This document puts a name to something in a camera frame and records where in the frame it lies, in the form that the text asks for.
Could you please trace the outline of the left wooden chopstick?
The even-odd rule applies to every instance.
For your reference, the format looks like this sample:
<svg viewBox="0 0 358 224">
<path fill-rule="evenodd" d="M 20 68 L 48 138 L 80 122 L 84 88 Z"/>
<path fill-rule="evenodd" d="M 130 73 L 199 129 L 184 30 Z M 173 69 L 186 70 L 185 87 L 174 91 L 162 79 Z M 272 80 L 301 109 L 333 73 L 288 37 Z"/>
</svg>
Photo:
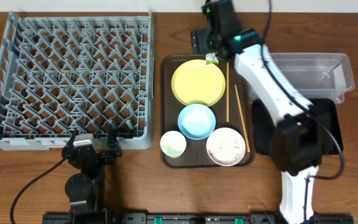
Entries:
<svg viewBox="0 0 358 224">
<path fill-rule="evenodd" d="M 229 62 L 226 63 L 226 122 L 229 122 Z"/>
</svg>

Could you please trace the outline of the brown serving tray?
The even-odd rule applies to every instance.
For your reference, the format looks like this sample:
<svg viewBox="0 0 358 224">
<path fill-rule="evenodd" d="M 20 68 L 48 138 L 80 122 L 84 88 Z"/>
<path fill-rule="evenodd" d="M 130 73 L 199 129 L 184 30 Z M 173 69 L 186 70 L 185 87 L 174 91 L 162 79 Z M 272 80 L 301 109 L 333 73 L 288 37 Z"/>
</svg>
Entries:
<svg viewBox="0 0 358 224">
<path fill-rule="evenodd" d="M 178 131 L 178 115 L 185 107 L 174 96 L 171 88 L 171 80 L 174 71 L 183 63 L 203 59 L 202 55 L 172 55 L 162 60 L 160 66 L 161 74 L 161 129 L 162 133 L 167 131 Z M 253 162 L 256 150 L 254 146 L 254 134 L 252 125 L 252 106 L 249 103 L 248 83 L 234 71 L 233 60 L 222 60 L 219 62 L 219 68 L 226 77 L 226 63 L 229 62 L 229 122 L 226 122 L 226 93 L 222 98 L 211 107 L 216 117 L 217 128 L 232 128 L 244 137 L 242 130 L 241 117 L 237 105 L 236 92 L 234 85 L 237 85 L 241 99 L 242 110 L 246 122 L 247 135 L 249 138 L 250 153 L 246 152 L 245 157 L 238 163 L 238 166 L 246 166 Z M 171 158 L 161 153 L 161 158 L 166 166 L 173 169 L 190 169 L 190 168 L 209 168 L 217 167 L 206 152 L 207 139 L 193 140 L 186 139 L 186 149 L 178 158 Z"/>
</svg>

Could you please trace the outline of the grey dish rack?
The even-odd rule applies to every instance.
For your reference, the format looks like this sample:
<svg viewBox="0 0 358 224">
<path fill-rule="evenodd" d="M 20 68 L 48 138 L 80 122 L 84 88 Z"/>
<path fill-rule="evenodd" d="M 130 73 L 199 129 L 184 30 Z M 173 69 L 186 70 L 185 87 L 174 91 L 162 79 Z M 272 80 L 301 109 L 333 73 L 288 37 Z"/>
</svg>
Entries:
<svg viewBox="0 0 358 224">
<path fill-rule="evenodd" d="M 154 14 L 26 17 L 0 47 L 0 149 L 63 147 L 73 131 L 123 149 L 152 144 Z"/>
</svg>

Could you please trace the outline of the right wooden chopstick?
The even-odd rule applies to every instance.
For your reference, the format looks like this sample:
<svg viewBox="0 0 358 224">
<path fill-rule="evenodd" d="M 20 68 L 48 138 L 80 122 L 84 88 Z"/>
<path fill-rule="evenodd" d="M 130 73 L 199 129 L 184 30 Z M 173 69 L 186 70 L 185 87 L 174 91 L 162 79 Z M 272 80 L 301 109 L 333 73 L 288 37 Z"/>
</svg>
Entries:
<svg viewBox="0 0 358 224">
<path fill-rule="evenodd" d="M 235 92 L 236 92 L 237 105 L 238 105 L 239 113 L 240 113 L 240 117 L 241 117 L 242 130 L 243 130 L 243 133 L 244 133 L 244 141 L 245 141 L 245 144 L 246 144 L 247 152 L 250 153 L 249 138 L 248 138 L 248 135 L 247 135 L 246 122 L 245 122 L 245 119 L 244 119 L 244 113 L 243 113 L 243 110 L 242 110 L 241 99 L 240 99 L 239 91 L 238 91 L 238 88 L 237 88 L 236 84 L 234 85 L 234 88 L 235 88 Z"/>
</svg>

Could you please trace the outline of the green wrapper packet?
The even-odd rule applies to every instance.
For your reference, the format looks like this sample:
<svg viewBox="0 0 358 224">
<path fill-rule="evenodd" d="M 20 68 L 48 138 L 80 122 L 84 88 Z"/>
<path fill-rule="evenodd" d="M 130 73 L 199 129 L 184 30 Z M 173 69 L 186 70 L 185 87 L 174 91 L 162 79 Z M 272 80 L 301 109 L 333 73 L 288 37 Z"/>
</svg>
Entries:
<svg viewBox="0 0 358 224">
<path fill-rule="evenodd" d="M 207 53 L 205 60 L 206 60 L 207 65 L 209 65 L 209 64 L 218 65 L 219 64 L 219 59 L 215 52 Z"/>
</svg>

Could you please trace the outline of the white bowl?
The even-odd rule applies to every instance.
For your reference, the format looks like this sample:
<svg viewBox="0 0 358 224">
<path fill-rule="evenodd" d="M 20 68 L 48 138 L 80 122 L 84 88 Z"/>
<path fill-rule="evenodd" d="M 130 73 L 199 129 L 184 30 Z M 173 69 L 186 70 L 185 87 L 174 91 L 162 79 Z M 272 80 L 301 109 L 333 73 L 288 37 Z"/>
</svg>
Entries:
<svg viewBox="0 0 358 224">
<path fill-rule="evenodd" d="M 206 141 L 206 152 L 219 166 L 234 166 L 245 157 L 247 146 L 240 133 L 232 128 L 214 130 Z"/>
</svg>

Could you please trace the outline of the clear plastic bin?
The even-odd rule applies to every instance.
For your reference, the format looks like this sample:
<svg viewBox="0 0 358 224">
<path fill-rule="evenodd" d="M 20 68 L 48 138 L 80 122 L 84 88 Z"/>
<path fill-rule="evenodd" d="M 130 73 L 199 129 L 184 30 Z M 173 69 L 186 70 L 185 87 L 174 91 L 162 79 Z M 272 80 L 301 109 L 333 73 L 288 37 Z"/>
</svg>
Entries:
<svg viewBox="0 0 358 224">
<path fill-rule="evenodd" d="M 344 101 L 355 88 L 349 57 L 344 53 L 272 53 L 287 80 L 309 99 Z"/>
</svg>

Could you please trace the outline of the black waste tray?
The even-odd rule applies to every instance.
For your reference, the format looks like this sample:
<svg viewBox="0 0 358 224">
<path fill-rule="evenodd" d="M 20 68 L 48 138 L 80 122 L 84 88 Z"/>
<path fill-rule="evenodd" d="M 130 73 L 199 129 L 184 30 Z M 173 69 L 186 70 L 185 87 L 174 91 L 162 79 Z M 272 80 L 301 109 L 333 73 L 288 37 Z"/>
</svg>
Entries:
<svg viewBox="0 0 358 224">
<path fill-rule="evenodd" d="M 319 120 L 331 132 L 339 144 L 339 147 L 343 151 L 344 146 L 335 103 L 326 98 L 315 98 L 310 99 L 310 101 L 324 114 L 324 118 L 320 118 Z M 252 122 L 255 149 L 258 153 L 268 156 L 270 154 L 270 145 L 273 138 L 274 125 L 269 112 L 261 100 L 255 100 L 252 103 Z"/>
</svg>

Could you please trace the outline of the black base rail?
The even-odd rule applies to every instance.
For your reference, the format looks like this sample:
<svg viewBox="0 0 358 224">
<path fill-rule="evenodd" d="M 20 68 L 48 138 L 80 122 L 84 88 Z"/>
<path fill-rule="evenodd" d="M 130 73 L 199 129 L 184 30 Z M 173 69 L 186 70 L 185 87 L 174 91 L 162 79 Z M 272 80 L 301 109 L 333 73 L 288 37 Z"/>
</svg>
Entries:
<svg viewBox="0 0 358 224">
<path fill-rule="evenodd" d="M 81 220 L 70 220 L 68 215 L 48 214 L 42 218 L 42 223 L 114 223 L 114 224 L 275 224 L 287 223 L 281 215 L 269 213 L 257 213 L 251 215 L 146 215 L 144 213 L 125 213 L 121 218 L 112 218 L 110 221 L 96 221 L 95 218 L 84 218 Z M 313 216 L 306 223 L 317 224 L 351 224 L 354 219 L 349 215 L 322 215 Z"/>
</svg>

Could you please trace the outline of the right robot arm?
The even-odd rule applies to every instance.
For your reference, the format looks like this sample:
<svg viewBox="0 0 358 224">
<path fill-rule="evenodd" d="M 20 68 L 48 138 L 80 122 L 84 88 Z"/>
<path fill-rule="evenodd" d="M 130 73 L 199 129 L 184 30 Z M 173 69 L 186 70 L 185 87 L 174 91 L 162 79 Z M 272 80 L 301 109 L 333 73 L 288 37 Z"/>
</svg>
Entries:
<svg viewBox="0 0 358 224">
<path fill-rule="evenodd" d="M 201 7 L 207 27 L 195 45 L 202 53 L 234 58 L 234 69 L 255 90 L 272 123 L 270 158 L 282 173 L 280 213 L 287 223 L 307 223 L 313 179 L 324 154 L 325 127 L 314 105 L 299 94 L 271 59 L 267 34 L 242 28 L 232 1 L 206 1 Z"/>
</svg>

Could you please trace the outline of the white cup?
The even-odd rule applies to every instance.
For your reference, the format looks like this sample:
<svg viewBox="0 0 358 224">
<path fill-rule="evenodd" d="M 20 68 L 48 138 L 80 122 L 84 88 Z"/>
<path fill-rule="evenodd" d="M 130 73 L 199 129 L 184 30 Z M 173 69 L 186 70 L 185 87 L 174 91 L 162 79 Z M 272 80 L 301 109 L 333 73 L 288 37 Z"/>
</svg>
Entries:
<svg viewBox="0 0 358 224">
<path fill-rule="evenodd" d="M 160 148 L 162 152 L 171 158 L 180 157 L 186 149 L 186 139 L 178 131 L 168 131 L 160 139 Z"/>
</svg>

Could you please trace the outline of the yellow plate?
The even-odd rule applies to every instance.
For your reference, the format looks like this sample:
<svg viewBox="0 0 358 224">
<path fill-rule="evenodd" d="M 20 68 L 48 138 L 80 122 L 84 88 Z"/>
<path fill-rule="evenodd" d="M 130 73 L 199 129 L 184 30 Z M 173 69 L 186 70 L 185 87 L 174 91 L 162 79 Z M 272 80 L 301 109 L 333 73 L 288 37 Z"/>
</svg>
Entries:
<svg viewBox="0 0 358 224">
<path fill-rule="evenodd" d="M 184 104 L 212 106 L 223 96 L 226 80 L 221 69 L 205 60 L 189 60 L 173 73 L 172 92 Z"/>
</svg>

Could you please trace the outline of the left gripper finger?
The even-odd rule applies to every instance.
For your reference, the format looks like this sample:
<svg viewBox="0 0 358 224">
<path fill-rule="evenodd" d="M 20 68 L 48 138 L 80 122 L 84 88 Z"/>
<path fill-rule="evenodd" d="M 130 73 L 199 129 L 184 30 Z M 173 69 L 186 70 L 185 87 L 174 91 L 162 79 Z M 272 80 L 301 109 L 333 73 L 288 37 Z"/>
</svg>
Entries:
<svg viewBox="0 0 358 224">
<path fill-rule="evenodd" d="M 75 129 L 73 132 L 72 132 L 72 135 L 70 137 L 70 139 L 68 140 L 66 146 L 65 146 L 65 149 L 71 149 L 73 147 L 73 142 L 75 140 L 75 137 L 78 135 L 78 130 Z"/>
<path fill-rule="evenodd" d="M 118 143 L 116 135 L 114 134 L 114 127 L 110 123 L 107 135 L 107 146 L 109 147 L 110 151 L 114 154 L 115 157 L 122 156 L 122 148 Z"/>
</svg>

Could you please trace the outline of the wooden chopstick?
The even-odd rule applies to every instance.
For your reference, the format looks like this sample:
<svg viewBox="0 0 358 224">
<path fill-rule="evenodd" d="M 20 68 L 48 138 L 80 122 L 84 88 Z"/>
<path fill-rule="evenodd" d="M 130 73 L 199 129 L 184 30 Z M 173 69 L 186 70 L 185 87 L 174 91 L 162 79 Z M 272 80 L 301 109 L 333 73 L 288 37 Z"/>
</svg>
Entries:
<svg viewBox="0 0 358 224">
<path fill-rule="evenodd" d="M 226 122 L 229 122 L 229 62 L 226 63 Z"/>
<path fill-rule="evenodd" d="M 239 91 L 238 91 L 238 88 L 237 88 L 236 84 L 234 85 L 234 88 L 235 88 L 235 92 L 236 92 L 237 105 L 238 105 L 239 113 L 240 113 L 240 117 L 241 117 L 242 130 L 243 130 L 243 133 L 244 133 L 244 141 L 245 141 L 245 144 L 246 144 L 247 152 L 250 153 L 249 138 L 248 138 L 248 135 L 247 135 L 246 122 L 245 122 L 245 119 L 244 119 L 244 113 L 243 113 L 243 110 L 242 110 L 241 99 L 240 99 Z"/>
</svg>

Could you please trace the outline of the light blue bowl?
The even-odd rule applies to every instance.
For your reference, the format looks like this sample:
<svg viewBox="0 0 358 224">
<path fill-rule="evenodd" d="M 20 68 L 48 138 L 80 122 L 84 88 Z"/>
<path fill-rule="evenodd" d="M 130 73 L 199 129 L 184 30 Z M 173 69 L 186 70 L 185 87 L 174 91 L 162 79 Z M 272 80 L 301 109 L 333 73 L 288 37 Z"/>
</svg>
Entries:
<svg viewBox="0 0 358 224">
<path fill-rule="evenodd" d="M 214 131 L 216 117 L 209 107 L 202 104 L 192 104 L 180 111 L 177 123 L 179 130 L 187 138 L 201 140 Z"/>
</svg>

